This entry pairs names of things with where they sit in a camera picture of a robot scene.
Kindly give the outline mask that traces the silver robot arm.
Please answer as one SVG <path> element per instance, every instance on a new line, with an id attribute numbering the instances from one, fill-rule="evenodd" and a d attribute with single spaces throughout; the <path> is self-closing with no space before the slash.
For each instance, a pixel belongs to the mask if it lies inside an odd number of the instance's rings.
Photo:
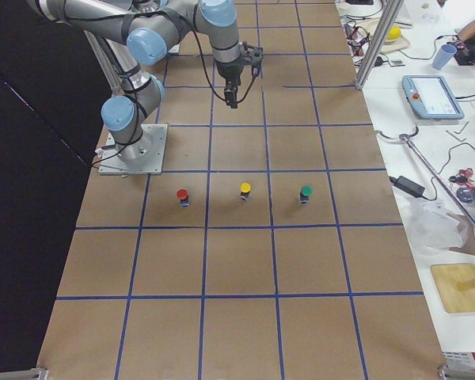
<path id="1" fill-rule="evenodd" d="M 137 166 L 151 155 L 154 141 L 143 121 L 165 98 L 162 83 L 143 71 L 164 59 L 188 33 L 208 37 L 218 74 L 225 81 L 220 96 L 236 108 L 245 66 L 260 73 L 263 50 L 239 40 L 232 1 L 135 1 L 125 9 L 105 1 L 30 1 L 41 17 L 94 35 L 120 79 L 122 94 L 101 107 L 101 118 L 114 139 L 112 158 Z"/>

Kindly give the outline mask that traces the person hand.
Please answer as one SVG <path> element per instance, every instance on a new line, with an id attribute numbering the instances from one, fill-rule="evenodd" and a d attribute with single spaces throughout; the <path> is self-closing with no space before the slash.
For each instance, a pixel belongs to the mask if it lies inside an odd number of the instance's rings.
<path id="1" fill-rule="evenodd" d="M 460 41 L 467 41 L 468 39 L 471 39 L 474 36 L 475 36 L 475 20 L 468 23 L 457 34 L 457 38 Z"/>

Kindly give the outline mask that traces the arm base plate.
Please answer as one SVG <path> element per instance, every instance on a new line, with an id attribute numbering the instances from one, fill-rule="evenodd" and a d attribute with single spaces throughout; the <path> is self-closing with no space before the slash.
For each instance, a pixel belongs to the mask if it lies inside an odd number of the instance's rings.
<path id="1" fill-rule="evenodd" d="M 165 145 L 169 126 L 167 124 L 143 123 L 142 138 L 116 155 L 114 138 L 109 132 L 106 144 L 111 148 L 102 151 L 100 175 L 142 175 L 162 173 Z"/>

